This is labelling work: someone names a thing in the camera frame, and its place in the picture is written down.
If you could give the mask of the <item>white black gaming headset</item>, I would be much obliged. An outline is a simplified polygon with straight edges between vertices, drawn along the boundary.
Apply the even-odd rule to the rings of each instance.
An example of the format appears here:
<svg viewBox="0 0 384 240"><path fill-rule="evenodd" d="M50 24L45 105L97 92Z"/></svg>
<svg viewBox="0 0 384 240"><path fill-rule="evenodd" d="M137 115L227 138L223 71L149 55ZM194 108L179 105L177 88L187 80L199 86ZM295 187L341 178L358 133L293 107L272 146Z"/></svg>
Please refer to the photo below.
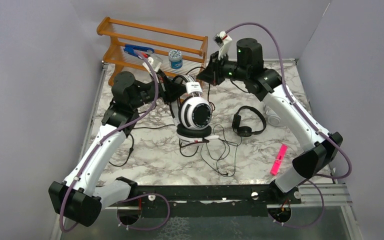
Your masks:
<svg viewBox="0 0 384 240"><path fill-rule="evenodd" d="M210 126L213 110L209 101L203 98L201 84L188 74L176 75L172 81L185 87L188 94L173 117L179 142L184 146L199 146L218 140L220 136L213 134Z"/></svg>

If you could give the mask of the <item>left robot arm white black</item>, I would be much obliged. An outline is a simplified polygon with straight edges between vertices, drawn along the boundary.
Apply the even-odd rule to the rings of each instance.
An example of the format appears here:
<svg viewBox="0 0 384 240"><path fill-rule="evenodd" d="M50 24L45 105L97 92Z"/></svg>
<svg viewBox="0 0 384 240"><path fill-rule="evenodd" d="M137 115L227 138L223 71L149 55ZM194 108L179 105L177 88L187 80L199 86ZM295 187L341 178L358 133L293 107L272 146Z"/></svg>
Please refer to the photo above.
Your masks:
<svg viewBox="0 0 384 240"><path fill-rule="evenodd" d="M169 78L162 71L153 73L148 83L136 80L129 71L122 71L115 76L111 92L112 100L89 149L62 182L54 181L48 189L64 233L72 230L65 227L65 220L74 221L75 226L89 227L105 208L118 202L127 206L135 203L136 182L118 177L107 186L97 187L99 178L136 123L154 109L157 99L168 105L176 104L187 88L184 81Z"/></svg>

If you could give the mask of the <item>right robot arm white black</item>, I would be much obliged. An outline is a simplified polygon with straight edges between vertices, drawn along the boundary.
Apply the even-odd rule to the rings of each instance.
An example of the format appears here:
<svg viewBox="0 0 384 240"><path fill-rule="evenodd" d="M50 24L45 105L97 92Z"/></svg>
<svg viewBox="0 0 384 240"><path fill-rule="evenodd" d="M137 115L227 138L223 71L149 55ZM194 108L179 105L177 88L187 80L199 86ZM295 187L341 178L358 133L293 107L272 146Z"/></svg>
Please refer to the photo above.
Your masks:
<svg viewBox="0 0 384 240"><path fill-rule="evenodd" d="M243 82L249 93L281 118L303 150L292 161L292 167L270 184L269 199L280 204L288 198L289 191L312 178L334 159L343 137L317 123L292 96L289 87L283 85L281 75L264 67L263 48L256 39L242 38L236 42L236 61L229 60L228 50L232 44L229 36L216 36L214 41L219 50L210 55L207 67L197 78L214 86L225 79Z"/></svg>

